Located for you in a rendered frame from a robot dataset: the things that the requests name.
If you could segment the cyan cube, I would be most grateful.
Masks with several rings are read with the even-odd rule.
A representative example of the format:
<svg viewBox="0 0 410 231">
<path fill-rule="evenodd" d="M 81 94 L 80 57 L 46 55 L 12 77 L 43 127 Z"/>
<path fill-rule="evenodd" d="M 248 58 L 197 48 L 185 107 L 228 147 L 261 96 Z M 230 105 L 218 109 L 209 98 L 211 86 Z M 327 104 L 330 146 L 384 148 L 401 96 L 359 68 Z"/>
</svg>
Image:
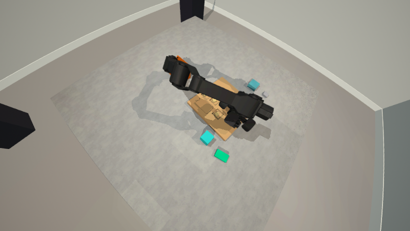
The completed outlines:
<svg viewBox="0 0 410 231">
<path fill-rule="evenodd" d="M 207 146 L 212 140 L 214 136 L 207 130 L 201 137 L 200 140 Z"/>
</svg>

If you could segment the green rectangular block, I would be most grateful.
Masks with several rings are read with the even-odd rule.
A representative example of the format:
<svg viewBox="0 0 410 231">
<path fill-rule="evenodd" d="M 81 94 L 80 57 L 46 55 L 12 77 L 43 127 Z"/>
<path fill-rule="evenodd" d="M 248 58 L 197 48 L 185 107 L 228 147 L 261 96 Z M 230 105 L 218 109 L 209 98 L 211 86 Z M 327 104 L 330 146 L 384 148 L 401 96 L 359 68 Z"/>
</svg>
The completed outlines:
<svg viewBox="0 0 410 231">
<path fill-rule="evenodd" d="M 225 163 L 229 158 L 229 155 L 227 155 L 225 152 L 221 151 L 220 149 L 217 149 L 214 156 L 216 158 L 220 159 L 222 162 L 225 162 Z"/>
</svg>

